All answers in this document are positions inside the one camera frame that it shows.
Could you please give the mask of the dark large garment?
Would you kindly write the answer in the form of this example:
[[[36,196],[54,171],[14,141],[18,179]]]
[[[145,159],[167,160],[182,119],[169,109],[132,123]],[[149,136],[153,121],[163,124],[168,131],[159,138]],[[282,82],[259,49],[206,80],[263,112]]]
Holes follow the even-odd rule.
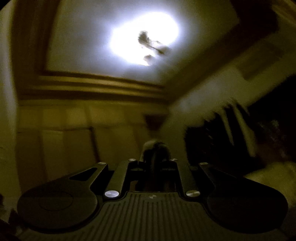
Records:
[[[160,140],[150,140],[144,143],[140,161],[148,167],[162,165],[171,160],[168,146]]]

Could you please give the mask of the yellowish wooden wardrobe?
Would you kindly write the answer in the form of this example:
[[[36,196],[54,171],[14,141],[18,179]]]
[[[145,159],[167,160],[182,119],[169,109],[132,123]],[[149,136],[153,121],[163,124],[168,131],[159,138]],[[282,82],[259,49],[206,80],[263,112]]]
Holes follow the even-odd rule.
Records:
[[[112,101],[26,101],[18,110],[16,163],[23,191],[98,162],[111,170],[138,159],[151,139],[148,117],[164,104]]]

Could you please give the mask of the bright ceiling lamp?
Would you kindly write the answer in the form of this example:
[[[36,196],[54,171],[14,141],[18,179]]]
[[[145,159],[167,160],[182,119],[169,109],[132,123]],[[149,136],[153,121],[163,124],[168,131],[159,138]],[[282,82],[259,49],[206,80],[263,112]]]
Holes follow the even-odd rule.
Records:
[[[150,66],[170,52],[179,34],[179,25],[171,15],[148,11],[113,28],[108,47],[127,64]]]

